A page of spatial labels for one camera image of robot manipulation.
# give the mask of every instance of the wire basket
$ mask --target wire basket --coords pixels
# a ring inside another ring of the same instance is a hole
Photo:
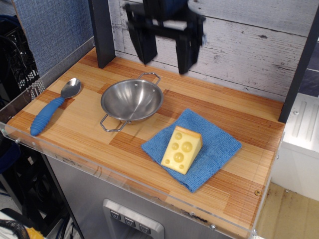
[[[22,92],[39,79],[39,74],[23,30],[17,27],[6,37],[16,45],[10,58],[10,68]]]

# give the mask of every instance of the stainless steel pan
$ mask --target stainless steel pan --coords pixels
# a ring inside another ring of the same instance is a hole
[[[142,80],[143,75],[154,74],[158,81],[154,84]],[[154,73],[143,73],[137,79],[120,81],[111,85],[101,97],[101,106],[106,115],[100,122],[107,132],[121,131],[128,123],[141,122],[151,117],[163,103],[163,93],[157,86],[160,77]],[[106,129],[103,125],[107,116],[123,122],[120,129]]]

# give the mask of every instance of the cheese toy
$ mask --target cheese toy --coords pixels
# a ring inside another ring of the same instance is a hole
[[[202,146],[201,134],[176,126],[160,164],[185,175]]]

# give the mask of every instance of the control panel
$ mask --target control panel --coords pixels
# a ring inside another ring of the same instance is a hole
[[[132,234],[142,234],[148,239],[164,239],[165,237],[164,227],[160,223],[116,202],[104,199],[103,210],[114,239],[129,239],[132,238],[129,236]]]

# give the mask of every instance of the blue towel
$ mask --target blue towel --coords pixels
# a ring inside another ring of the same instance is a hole
[[[202,116],[186,109],[172,125],[141,145],[142,150],[159,165],[177,125],[200,133],[203,147],[185,175],[161,167],[193,193],[241,148],[241,143]]]

